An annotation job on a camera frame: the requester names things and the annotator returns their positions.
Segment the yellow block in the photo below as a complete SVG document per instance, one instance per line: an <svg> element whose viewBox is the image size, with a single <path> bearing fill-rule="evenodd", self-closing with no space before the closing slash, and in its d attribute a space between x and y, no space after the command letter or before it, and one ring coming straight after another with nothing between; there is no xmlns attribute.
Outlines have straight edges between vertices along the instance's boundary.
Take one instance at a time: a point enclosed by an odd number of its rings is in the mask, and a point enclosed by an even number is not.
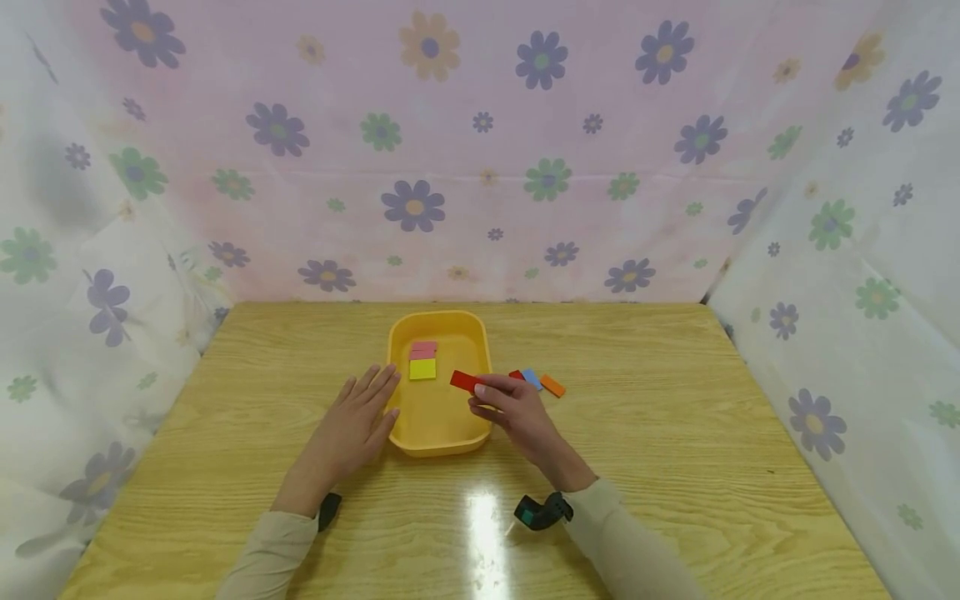
<svg viewBox="0 0 960 600"><path fill-rule="evenodd" d="M418 379L436 379L437 378L437 359L421 358L421 360L410 361L410 380Z"/></svg>

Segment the blue block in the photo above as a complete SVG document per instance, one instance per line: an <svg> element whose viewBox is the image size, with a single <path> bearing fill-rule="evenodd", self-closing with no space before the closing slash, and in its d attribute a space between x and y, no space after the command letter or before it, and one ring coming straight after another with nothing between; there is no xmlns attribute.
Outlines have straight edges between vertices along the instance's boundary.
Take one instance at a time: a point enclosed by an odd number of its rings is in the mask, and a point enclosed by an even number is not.
<svg viewBox="0 0 960 600"><path fill-rule="evenodd" d="M523 375L524 379L534 384L538 391L543 389L543 384L541 384L540 380L537 379L537 375L534 373L533 369L524 369L520 372L520 374Z"/></svg>

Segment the right hand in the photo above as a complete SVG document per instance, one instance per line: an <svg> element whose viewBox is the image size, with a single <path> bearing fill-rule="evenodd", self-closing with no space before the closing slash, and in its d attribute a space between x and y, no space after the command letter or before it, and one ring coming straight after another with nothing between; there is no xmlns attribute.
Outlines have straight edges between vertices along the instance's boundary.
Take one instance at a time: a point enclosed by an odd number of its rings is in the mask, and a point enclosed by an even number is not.
<svg viewBox="0 0 960 600"><path fill-rule="evenodd" d="M585 490L597 480L546 414L537 388L508 375L479 375L470 412L499 425L528 461L560 492Z"/></svg>

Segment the beige sleeve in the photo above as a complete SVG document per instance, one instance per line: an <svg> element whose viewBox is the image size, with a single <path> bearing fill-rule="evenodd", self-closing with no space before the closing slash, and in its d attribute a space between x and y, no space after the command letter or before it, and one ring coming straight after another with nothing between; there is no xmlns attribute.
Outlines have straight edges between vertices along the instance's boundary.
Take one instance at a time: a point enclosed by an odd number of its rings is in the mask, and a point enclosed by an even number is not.
<svg viewBox="0 0 960 600"><path fill-rule="evenodd" d="M567 533L615 600L706 598L663 540L627 512L609 481L599 479L564 499L573 508Z"/></svg>
<svg viewBox="0 0 960 600"><path fill-rule="evenodd" d="M283 600L316 537L316 518L264 513L216 600Z"/></svg>

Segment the wooden table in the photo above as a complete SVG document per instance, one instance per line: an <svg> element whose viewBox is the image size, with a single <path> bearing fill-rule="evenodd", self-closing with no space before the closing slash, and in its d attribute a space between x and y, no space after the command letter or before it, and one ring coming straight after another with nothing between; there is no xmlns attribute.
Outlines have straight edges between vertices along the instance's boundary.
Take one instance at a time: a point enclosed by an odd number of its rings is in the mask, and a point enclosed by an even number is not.
<svg viewBox="0 0 960 600"><path fill-rule="evenodd" d="M566 386L545 396L560 430L711 597L888 597L709 309L459 307L498 371ZM396 319L437 308L236 306L62 598L211 598L344 379L383 361ZM502 431L461 456L388 447L340 492L291 598L606 597L562 527L511 529L520 497L550 490Z"/></svg>

